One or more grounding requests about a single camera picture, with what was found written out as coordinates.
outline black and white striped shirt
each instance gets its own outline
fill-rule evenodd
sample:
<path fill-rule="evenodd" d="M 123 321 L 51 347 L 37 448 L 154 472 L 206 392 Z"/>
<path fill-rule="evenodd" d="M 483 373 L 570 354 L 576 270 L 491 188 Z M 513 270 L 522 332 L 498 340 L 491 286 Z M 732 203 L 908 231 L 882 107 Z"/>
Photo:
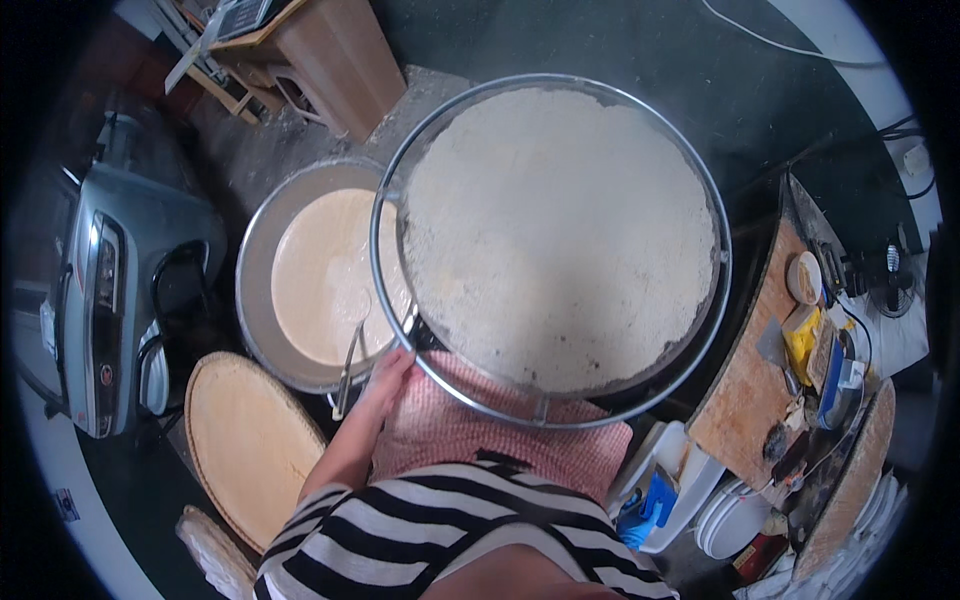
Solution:
<path fill-rule="evenodd" d="M 303 499 L 263 555 L 255 595 L 417 598 L 488 552 L 524 544 L 574 581 L 628 598 L 674 592 L 640 568 L 588 497 L 494 461 L 418 468 L 352 491 L 331 484 Z"/>

